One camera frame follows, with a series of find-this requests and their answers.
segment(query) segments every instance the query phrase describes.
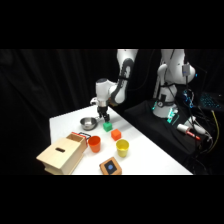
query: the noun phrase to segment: yellow cup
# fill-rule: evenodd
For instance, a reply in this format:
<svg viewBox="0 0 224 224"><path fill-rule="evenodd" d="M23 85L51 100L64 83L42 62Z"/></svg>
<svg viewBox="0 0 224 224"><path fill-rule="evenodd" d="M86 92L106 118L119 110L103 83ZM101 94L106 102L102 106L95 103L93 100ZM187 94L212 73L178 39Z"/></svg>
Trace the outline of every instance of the yellow cup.
<svg viewBox="0 0 224 224"><path fill-rule="evenodd" d="M128 153L128 149L129 149L128 141L121 139L117 141L116 146L117 146L118 155L123 158L126 157Z"/></svg>

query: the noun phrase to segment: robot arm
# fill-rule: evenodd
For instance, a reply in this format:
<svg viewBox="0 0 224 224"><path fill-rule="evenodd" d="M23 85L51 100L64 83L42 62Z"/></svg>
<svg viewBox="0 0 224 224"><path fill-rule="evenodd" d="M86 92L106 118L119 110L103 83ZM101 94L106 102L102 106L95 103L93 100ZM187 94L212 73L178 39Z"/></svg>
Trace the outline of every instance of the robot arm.
<svg viewBox="0 0 224 224"><path fill-rule="evenodd" d="M187 64L184 49L162 49L161 52L163 64L158 69L154 91L154 98L158 101L153 113L160 118L170 119L170 112L176 107L174 101L177 89L174 84L186 84L186 76L191 82L195 77L195 69Z"/></svg>
<svg viewBox="0 0 224 224"><path fill-rule="evenodd" d="M120 66L120 74L118 82L114 83L108 79L99 79L96 82L96 95L90 102L91 105L98 106L100 117L105 119L105 122L110 121L110 116L107 114L109 100L113 105L122 104L127 97L127 87L138 49L118 49L117 59Z"/></svg>

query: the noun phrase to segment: box lid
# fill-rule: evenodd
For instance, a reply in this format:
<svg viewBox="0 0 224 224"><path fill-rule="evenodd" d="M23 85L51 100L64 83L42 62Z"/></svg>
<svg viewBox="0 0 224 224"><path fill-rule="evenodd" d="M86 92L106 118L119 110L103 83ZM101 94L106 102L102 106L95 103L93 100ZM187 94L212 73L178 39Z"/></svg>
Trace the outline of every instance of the box lid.
<svg viewBox="0 0 224 224"><path fill-rule="evenodd" d="M37 159L60 169L80 145L79 142L61 138L42 152Z"/></svg>

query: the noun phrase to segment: wooden block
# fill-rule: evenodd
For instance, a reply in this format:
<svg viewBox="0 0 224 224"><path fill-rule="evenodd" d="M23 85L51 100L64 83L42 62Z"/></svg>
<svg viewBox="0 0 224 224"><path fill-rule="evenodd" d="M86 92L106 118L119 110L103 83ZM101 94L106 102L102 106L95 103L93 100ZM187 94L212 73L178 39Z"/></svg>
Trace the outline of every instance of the wooden block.
<svg viewBox="0 0 224 224"><path fill-rule="evenodd" d="M108 159L104 163L100 164L100 169L103 175L121 175L122 169L115 160L114 157Z"/></svg>
<svg viewBox="0 0 224 224"><path fill-rule="evenodd" d="M51 174L70 175L82 159L86 148L85 137L72 133L49 146L37 160L41 161L45 170Z"/></svg>

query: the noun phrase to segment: cup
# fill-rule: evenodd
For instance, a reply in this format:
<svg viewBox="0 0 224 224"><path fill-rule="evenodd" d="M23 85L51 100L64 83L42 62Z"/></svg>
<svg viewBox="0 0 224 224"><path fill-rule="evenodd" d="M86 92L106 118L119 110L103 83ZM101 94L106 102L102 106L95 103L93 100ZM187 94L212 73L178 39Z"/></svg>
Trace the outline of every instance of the cup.
<svg viewBox="0 0 224 224"><path fill-rule="evenodd" d="M116 146L118 155L122 158L126 157L129 149L129 142L124 139L121 139L117 141Z"/></svg>
<svg viewBox="0 0 224 224"><path fill-rule="evenodd" d="M98 153L100 151L101 139L98 136L93 136L89 139L88 144L94 153Z"/></svg>

